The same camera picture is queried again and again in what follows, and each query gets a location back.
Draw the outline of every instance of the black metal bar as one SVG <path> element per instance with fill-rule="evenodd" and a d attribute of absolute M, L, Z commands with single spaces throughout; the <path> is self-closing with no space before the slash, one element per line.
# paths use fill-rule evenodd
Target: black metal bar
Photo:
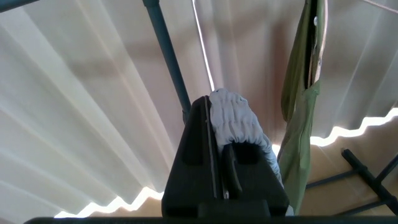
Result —
<path fill-rule="evenodd" d="M 36 2 L 38 0 L 1 0 L 0 1 L 0 12 L 5 12 L 11 9 L 15 9 L 19 6 Z"/>
<path fill-rule="evenodd" d="M 366 204 L 366 205 L 362 205 L 362 206 L 360 206 L 358 208 L 353 208 L 353 209 L 350 209 L 348 211 L 341 212 L 341 213 L 336 214 L 336 215 L 354 215 L 354 214 L 357 214 L 359 212 L 363 212 L 363 211 L 366 211 L 366 210 L 369 210 L 369 209 L 372 209 L 372 208 L 376 208 L 378 206 L 385 205 L 385 204 L 386 204 L 385 201 L 372 202 L 372 203 L 369 203 L 369 204 Z"/>
<path fill-rule="evenodd" d="M 390 163 L 380 172 L 376 177 L 374 184 L 381 184 L 381 182 L 386 178 L 386 176 L 398 165 L 398 155 L 391 160 Z"/>
<path fill-rule="evenodd" d="M 341 155 L 347 160 L 347 162 L 353 167 L 353 169 L 357 169 L 360 167 L 365 167 L 361 161 L 359 161 L 354 154 L 349 150 L 345 149 Z M 398 215 L 398 201 L 397 198 L 388 192 L 388 190 L 383 187 L 381 184 L 375 184 L 375 178 L 368 171 L 368 169 L 361 169 L 358 173 L 362 179 L 367 183 L 370 188 L 374 191 L 374 193 L 379 196 L 380 201 L 387 202 L 386 205 L 391 209 L 391 211 Z"/>
<path fill-rule="evenodd" d="M 335 181 L 335 180 L 339 180 L 339 179 L 343 179 L 343 178 L 345 178 L 345 177 L 349 177 L 349 176 L 355 175 L 355 174 L 357 174 L 361 169 L 363 169 L 363 168 L 353 169 L 353 170 L 350 170 L 350 171 L 347 171 L 347 172 L 344 172 L 344 173 L 341 173 L 341 174 L 334 175 L 334 176 L 332 176 L 332 177 L 325 178 L 325 179 L 323 179 L 323 180 L 318 180 L 318 181 L 316 181 L 316 182 L 307 184 L 307 186 L 305 186 L 305 188 L 306 188 L 306 189 L 310 189 L 310 188 L 312 188 L 312 187 L 316 187 L 316 186 L 319 186 L 319 185 L 322 185 L 322 184 L 327 184 L 327 183 L 333 182 L 333 181 Z"/>
<path fill-rule="evenodd" d="M 173 80 L 175 91 L 177 91 L 178 98 L 182 106 L 183 120 L 186 122 L 189 112 L 191 110 L 191 103 L 188 97 L 187 89 L 185 88 L 184 80 L 181 75 L 180 67 L 175 56 L 172 41 L 167 31 L 167 26 L 163 18 L 162 10 L 159 6 L 159 0 L 142 0 L 148 10 L 150 21 L 154 26 L 157 41 L 166 61 L 167 68 Z"/>

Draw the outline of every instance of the corrugated metal sheet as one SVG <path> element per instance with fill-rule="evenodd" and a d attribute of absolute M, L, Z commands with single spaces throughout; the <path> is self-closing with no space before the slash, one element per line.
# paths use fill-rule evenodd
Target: corrugated metal sheet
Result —
<path fill-rule="evenodd" d="M 398 9 L 395 0 L 378 2 Z M 190 100 L 208 95 L 192 2 L 160 5 Z M 278 144 L 303 0 L 195 6 L 215 87 L 247 98 Z M 397 19 L 360 1 L 330 1 L 314 136 L 358 128 L 395 103 Z M 132 203 L 145 186 L 163 191 L 182 112 L 141 1 L 46 0 L 2 13 L 0 56 L 2 218 L 77 214 L 117 196 Z"/>

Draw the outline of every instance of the hanging cloth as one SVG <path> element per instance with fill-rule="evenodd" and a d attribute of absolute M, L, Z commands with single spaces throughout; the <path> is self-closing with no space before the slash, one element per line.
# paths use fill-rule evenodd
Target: hanging cloth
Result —
<path fill-rule="evenodd" d="M 315 100 L 320 91 L 318 78 L 326 21 L 326 0 L 306 0 L 282 89 L 282 115 L 287 130 L 278 163 L 295 215 L 299 213 L 310 173 L 310 136 Z"/>

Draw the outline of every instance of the green cloth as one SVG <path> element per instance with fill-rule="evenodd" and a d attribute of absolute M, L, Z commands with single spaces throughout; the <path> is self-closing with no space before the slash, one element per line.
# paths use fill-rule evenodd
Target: green cloth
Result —
<path fill-rule="evenodd" d="M 306 0 L 282 90 L 282 115 L 287 130 L 278 163 L 285 192 L 295 214 L 299 213 L 310 173 L 310 136 L 315 100 L 320 82 L 314 83 L 320 65 L 323 38 L 324 1 Z"/>

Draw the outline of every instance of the black stand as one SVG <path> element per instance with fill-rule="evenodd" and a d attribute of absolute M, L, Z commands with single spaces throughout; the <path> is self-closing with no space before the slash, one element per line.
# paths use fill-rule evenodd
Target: black stand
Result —
<path fill-rule="evenodd" d="M 388 192 L 386 188 L 381 185 L 381 182 L 384 180 L 384 178 L 395 168 L 395 166 L 398 165 L 398 155 L 395 156 L 391 160 L 390 163 L 381 171 L 381 173 L 375 178 L 373 175 L 368 171 L 368 168 L 362 164 L 361 161 L 359 161 L 354 154 L 349 150 L 345 149 L 341 155 L 344 157 L 344 159 L 347 160 L 347 162 L 353 167 L 353 170 L 350 170 L 348 172 L 344 172 L 342 174 L 337 174 L 332 177 L 316 181 L 311 184 L 307 184 L 306 189 L 321 185 L 321 184 L 327 184 L 329 182 L 335 181 L 335 180 L 340 180 L 345 177 L 349 177 L 351 175 L 358 174 L 362 177 L 362 179 L 365 181 L 365 183 L 372 188 L 374 193 L 379 196 L 380 201 L 378 202 L 373 202 L 369 203 L 367 205 L 360 206 L 358 208 L 353 208 L 345 212 L 341 212 L 337 215 L 353 215 L 359 212 L 363 212 L 365 210 L 378 207 L 380 205 L 387 205 L 391 211 L 395 214 L 398 215 L 398 201 L 397 198 Z"/>

